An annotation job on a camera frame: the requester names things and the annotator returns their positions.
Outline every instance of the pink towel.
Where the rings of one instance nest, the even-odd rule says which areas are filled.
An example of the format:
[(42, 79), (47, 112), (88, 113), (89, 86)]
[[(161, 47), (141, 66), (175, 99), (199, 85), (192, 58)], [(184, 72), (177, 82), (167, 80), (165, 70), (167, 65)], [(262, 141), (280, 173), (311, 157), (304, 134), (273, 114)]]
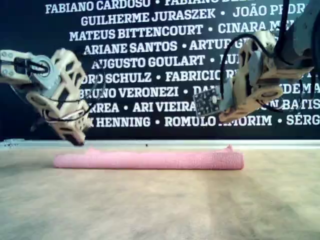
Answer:
[(203, 152), (103, 152), (89, 149), (85, 154), (58, 155), (56, 168), (69, 169), (189, 169), (241, 170), (244, 156), (231, 145)]

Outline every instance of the beige plastic part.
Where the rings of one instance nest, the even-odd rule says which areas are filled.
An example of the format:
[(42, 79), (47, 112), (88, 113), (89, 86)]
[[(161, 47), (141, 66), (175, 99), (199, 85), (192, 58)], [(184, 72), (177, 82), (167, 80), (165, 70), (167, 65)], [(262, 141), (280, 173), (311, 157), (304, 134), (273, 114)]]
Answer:
[(0, 83), (10, 85), (30, 84), (31, 81), (26, 74), (17, 73), (13, 64), (6, 62), (14, 62), (16, 58), (29, 60), (34, 55), (30, 52), (19, 52), (13, 50), (0, 50)]
[(76, 55), (64, 48), (57, 50), (51, 61), (60, 72), (61, 77), (61, 83), (53, 96), (48, 99), (35, 91), (30, 91), (26, 99), (48, 120), (48, 123), (63, 140), (70, 141), (74, 145), (83, 145), (86, 138), (84, 131), (93, 125), (92, 119), (88, 118), (89, 113), (76, 121), (50, 121), (49, 118), (76, 119), (89, 108), (85, 100), (63, 102), (80, 98), (80, 86), (86, 73)]
[[(276, 39), (270, 31), (257, 31), (254, 35), (261, 41), (268, 52), (273, 52)], [(309, 73), (313, 69), (313, 67), (303, 69), (277, 69), (274, 59), (267, 57), (262, 52), (262, 75), (257, 81), (257, 84), (252, 87), (251, 94), (247, 95), (246, 77), (249, 76), (248, 62), (254, 51), (262, 52), (253, 39), (247, 40), (239, 51), (239, 69), (232, 78), (235, 106), (219, 115), (219, 120), (223, 123), (240, 119), (261, 108), (257, 100), (262, 101), (263, 104), (268, 104), (280, 98), (283, 95), (283, 89), (279, 85), (273, 84), (272, 79), (294, 79), (298, 81), (304, 74)]]

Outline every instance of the wire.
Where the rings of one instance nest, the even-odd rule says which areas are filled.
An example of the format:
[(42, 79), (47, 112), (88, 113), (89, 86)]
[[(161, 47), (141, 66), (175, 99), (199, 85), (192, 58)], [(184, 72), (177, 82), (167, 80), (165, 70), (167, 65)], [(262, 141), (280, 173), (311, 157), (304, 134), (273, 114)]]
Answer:
[[(226, 82), (224, 79), (225, 75), (225, 65), (226, 65), (226, 60), (229, 54), (229, 51), (233, 47), (233, 45), (236, 43), (236, 41), (244, 38), (250, 38), (252, 39), (262, 50), (262, 52), (268, 57), (268, 58), (279, 58), (282, 62), (284, 62), (287, 65), (292, 65), (292, 63), (287, 62), (284, 60), (284, 58), (281, 56), (281, 49), (284, 46), (285, 43), (285, 33), (287, 31), (287, 20), (288, 20), (288, 12), (289, 12), (289, 0), (283, 0), (283, 8), (282, 8), (282, 15), (281, 15), (281, 22), (280, 22), (280, 27), (279, 27), (279, 38), (277, 41), (277, 44), (275, 45), (273, 52), (269, 52), (264, 45), (261, 43), (261, 41), (252, 33), (243, 33), (238, 36), (236, 36), (234, 39), (231, 40), (231, 42), (228, 44), (226, 47), (222, 60), (221, 60), (221, 65), (220, 65), (220, 93), (221, 93), (221, 98), (224, 98), (224, 83)], [(299, 105), (298, 108), (293, 110), (293, 111), (298, 111), (302, 107), (303, 103), (303, 96), (304, 96), (304, 90), (303, 90), (303, 82), (300, 79), (300, 96), (299, 96)], [(266, 108), (269, 111), (276, 112), (276, 113), (282, 113), (284, 112), (283, 110), (279, 108), (274, 108), (272, 106), (269, 106), (265, 104), (263, 101), (257, 100), (257, 102), (264, 108)]]

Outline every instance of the wooden table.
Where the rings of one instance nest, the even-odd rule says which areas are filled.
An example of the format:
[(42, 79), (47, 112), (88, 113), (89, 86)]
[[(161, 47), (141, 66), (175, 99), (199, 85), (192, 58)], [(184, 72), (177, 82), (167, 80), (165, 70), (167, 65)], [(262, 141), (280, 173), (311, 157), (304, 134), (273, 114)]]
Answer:
[(320, 240), (320, 150), (246, 150), (242, 171), (54, 169), (63, 152), (0, 151), (0, 239)]

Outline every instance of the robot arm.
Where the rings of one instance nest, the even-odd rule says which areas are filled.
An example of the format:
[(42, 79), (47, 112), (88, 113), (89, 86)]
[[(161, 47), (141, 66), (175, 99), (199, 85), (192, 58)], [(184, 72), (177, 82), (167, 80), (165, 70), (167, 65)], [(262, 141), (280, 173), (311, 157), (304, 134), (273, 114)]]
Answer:
[(51, 59), (29, 52), (0, 50), (0, 83), (24, 94), (60, 138), (75, 146), (84, 144), (84, 132), (92, 126), (89, 106), (80, 99), (85, 77), (76, 55), (64, 48)]
[(310, 0), (304, 13), (283, 32), (281, 42), (268, 30), (247, 36), (251, 38), (239, 51), (236, 75), (222, 79), (222, 86), (193, 96), (197, 116), (219, 114), (223, 123), (240, 119), (280, 98), (283, 95), (279, 86), (281, 80), (294, 84), (315, 67), (320, 67), (315, 57), (319, 13), (319, 1)]

